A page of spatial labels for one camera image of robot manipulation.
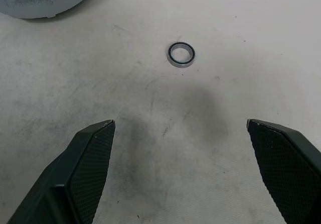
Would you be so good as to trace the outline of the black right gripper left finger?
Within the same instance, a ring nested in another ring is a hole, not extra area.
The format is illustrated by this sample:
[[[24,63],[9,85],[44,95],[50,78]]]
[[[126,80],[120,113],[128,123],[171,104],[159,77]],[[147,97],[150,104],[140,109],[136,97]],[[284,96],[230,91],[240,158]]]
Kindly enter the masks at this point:
[[[115,132],[106,120],[80,130],[41,173],[7,224],[92,224]]]

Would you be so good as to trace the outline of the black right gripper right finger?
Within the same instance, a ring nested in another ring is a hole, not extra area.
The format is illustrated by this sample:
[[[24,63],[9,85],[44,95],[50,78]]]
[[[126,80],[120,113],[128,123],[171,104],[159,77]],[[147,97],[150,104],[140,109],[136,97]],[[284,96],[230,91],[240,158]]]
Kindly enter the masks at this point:
[[[321,224],[321,152],[299,131],[248,119],[259,171],[286,224]]]

